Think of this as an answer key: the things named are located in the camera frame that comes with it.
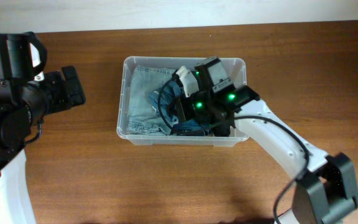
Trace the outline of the blue cloth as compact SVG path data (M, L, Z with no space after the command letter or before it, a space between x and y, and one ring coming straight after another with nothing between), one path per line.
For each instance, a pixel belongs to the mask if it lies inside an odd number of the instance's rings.
M148 94L147 100L152 105L154 110L154 115L160 117L158 110L158 95L161 91L161 88L151 91ZM161 112L163 113L165 119L174 125L178 123L177 109L175 106L175 99L179 98L184 94L183 88L180 87L176 82L170 82L162 91L160 99Z

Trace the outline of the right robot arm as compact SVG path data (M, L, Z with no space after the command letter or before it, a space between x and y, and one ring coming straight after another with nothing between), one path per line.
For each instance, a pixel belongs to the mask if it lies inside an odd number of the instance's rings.
M181 123L196 120L203 128L234 128L252 138L282 167L290 182L273 204L275 223L341 221L358 209L352 161L312 145L279 119L249 86L235 86L217 57L182 66L173 79L184 89L177 100Z

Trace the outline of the light blue jeans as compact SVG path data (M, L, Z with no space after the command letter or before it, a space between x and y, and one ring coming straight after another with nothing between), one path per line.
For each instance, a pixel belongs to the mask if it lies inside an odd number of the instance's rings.
M166 136L171 129L158 114L158 89L171 79L174 69L138 65L130 84L127 133Z

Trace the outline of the dark blue jeans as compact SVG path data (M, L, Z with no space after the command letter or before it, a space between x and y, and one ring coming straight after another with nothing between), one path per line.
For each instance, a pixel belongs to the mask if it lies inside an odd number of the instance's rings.
M177 123L173 125L174 131L171 131L171 135L176 135L180 132L192 132L197 131L199 129L203 129L208 127L208 123L198 123L196 120L192 119L183 123ZM204 130L203 132L197 132L195 134L192 134L192 136L208 136L211 134L211 130Z

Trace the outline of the black garment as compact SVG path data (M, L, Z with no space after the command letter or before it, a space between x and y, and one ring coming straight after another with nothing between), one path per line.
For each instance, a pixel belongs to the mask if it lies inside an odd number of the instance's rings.
M229 137L231 135L231 124L228 121L214 120L213 124L218 123L212 128L212 133L216 137Z

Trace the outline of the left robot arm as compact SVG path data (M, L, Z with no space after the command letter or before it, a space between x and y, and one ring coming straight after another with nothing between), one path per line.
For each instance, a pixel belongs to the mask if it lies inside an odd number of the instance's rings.
M72 65L45 72L47 49L33 32L0 34L0 223L34 223L25 147L42 135L44 118L83 105Z

